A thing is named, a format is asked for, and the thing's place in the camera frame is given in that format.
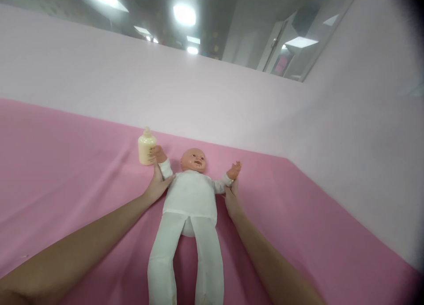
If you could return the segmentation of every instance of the white wall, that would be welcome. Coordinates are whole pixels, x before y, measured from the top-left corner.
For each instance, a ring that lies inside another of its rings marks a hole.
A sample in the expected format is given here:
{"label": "white wall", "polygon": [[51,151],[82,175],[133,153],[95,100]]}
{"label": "white wall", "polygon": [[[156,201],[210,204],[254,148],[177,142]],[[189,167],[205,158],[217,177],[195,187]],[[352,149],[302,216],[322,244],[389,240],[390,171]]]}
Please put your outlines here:
{"label": "white wall", "polygon": [[289,157],[418,266],[424,108],[403,95],[421,71],[407,14],[393,0],[354,1],[306,78],[322,98],[293,119],[303,143]]}
{"label": "white wall", "polygon": [[355,0],[306,83],[0,6],[0,97],[288,157],[417,263],[421,100],[389,0]]}

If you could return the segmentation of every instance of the pink mat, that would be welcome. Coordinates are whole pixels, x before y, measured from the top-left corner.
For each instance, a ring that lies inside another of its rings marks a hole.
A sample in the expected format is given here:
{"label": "pink mat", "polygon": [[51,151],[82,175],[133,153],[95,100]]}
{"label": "pink mat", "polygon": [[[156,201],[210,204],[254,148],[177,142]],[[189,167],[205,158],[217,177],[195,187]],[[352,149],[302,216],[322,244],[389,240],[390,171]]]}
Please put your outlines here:
{"label": "pink mat", "polygon": [[[0,99],[0,132],[0,277],[139,196],[151,179],[152,167],[138,162],[138,128]],[[417,272],[287,159],[156,137],[174,171],[189,147],[206,153],[212,178],[242,161],[240,198],[248,216],[328,304],[400,304],[414,286]],[[217,206],[224,303],[270,304],[221,198]],[[148,304],[147,264],[162,207],[163,198],[63,303]],[[174,266],[178,304],[192,304],[194,238],[181,237]]]}

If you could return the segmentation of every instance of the cream bottle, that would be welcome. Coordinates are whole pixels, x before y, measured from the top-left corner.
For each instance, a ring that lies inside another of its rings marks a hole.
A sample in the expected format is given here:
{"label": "cream bottle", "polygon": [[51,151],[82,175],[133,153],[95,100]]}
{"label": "cream bottle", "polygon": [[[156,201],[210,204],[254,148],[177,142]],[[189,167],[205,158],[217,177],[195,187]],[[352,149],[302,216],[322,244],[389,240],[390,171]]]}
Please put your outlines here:
{"label": "cream bottle", "polygon": [[156,146],[156,137],[151,134],[150,128],[144,129],[143,135],[138,139],[138,158],[143,165],[153,165],[155,156],[153,150]]}

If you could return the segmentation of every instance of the forearm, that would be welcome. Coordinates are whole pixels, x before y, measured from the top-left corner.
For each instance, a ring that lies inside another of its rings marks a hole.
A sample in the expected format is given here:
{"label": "forearm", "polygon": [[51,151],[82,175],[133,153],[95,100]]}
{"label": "forearm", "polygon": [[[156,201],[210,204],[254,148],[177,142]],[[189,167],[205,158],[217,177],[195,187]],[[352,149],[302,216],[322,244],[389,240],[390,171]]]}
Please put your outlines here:
{"label": "forearm", "polygon": [[153,203],[140,196],[56,242],[0,279],[0,289],[32,304],[56,304]]}
{"label": "forearm", "polygon": [[308,281],[275,250],[246,216],[237,216],[233,221],[274,305],[324,304]]}

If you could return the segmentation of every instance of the doll face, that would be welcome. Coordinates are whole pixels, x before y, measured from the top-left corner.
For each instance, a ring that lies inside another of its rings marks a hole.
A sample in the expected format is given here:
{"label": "doll face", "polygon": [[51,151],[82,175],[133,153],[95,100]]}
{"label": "doll face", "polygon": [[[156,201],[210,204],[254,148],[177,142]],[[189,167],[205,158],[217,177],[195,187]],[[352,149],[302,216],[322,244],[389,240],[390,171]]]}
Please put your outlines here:
{"label": "doll face", "polygon": [[198,148],[190,148],[181,157],[182,171],[194,170],[203,173],[206,169],[206,157]]}

